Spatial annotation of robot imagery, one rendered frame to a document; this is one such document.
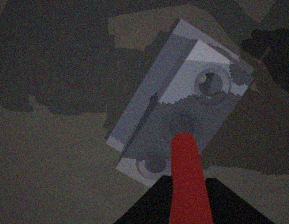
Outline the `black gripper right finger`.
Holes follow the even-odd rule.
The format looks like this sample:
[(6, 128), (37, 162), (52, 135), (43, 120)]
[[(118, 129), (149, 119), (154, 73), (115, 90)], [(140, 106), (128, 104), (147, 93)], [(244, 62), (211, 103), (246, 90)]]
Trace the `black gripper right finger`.
[(240, 196), (226, 188), (220, 180), (205, 179), (213, 224), (274, 224)]

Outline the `red peg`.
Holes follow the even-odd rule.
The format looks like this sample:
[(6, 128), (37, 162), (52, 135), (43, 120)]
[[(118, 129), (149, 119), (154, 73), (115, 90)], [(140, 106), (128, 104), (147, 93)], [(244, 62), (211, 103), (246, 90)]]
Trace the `red peg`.
[(197, 149), (195, 137), (189, 133), (179, 133), (171, 140), (171, 224), (213, 224)]

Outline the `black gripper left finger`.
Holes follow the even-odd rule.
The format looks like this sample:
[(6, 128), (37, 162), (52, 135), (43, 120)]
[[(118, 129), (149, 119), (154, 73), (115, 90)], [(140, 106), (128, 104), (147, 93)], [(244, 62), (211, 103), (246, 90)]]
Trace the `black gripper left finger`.
[(169, 224), (172, 197), (173, 177), (160, 176), (115, 224)]

